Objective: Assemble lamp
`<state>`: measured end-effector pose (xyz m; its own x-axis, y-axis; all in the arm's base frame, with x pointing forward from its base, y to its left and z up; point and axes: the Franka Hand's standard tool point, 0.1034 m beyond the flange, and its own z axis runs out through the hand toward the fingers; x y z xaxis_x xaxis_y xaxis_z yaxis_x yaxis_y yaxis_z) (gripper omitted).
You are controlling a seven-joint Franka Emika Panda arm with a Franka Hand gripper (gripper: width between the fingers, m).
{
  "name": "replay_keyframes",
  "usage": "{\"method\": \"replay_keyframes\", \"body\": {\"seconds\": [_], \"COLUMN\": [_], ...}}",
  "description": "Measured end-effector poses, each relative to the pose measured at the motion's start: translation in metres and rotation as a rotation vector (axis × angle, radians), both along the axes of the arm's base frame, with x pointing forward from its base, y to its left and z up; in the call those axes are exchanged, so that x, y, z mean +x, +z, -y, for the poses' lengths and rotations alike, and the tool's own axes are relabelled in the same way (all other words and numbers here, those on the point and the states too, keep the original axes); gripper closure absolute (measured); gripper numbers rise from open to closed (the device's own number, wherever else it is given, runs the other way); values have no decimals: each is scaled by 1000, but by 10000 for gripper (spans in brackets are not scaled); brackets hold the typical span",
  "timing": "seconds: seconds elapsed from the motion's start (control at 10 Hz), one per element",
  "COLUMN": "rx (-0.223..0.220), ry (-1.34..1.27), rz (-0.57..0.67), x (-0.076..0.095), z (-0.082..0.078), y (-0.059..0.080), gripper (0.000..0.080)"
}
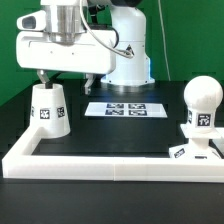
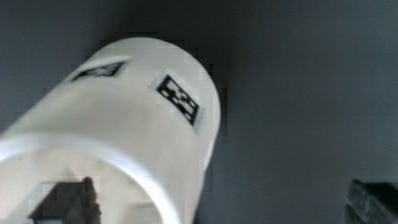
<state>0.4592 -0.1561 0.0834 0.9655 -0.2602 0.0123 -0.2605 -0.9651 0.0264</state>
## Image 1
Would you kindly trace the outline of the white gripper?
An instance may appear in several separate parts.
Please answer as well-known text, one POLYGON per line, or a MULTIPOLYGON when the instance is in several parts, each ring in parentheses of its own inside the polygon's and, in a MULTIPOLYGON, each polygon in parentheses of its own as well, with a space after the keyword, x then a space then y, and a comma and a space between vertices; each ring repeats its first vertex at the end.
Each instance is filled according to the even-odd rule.
MULTIPOLYGON (((17 19, 20 29, 16 38, 16 58, 22 68, 37 69, 37 76, 46 89, 52 89, 44 70, 67 71, 79 73, 107 74, 116 67, 116 56, 91 34, 77 34, 72 43, 55 43, 50 40, 46 28, 44 10, 27 14, 17 19)), ((95 74, 86 74, 85 94, 91 92, 95 74)))

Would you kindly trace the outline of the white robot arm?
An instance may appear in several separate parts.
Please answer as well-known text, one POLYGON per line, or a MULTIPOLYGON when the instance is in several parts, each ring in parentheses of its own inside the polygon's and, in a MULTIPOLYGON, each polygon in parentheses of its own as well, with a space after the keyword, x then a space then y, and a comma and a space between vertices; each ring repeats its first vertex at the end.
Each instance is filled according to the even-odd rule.
POLYGON ((145 52, 141 0, 41 0, 41 9, 17 19, 16 57, 51 89, 49 71, 83 73, 85 91, 101 86, 137 92, 154 83, 145 52))

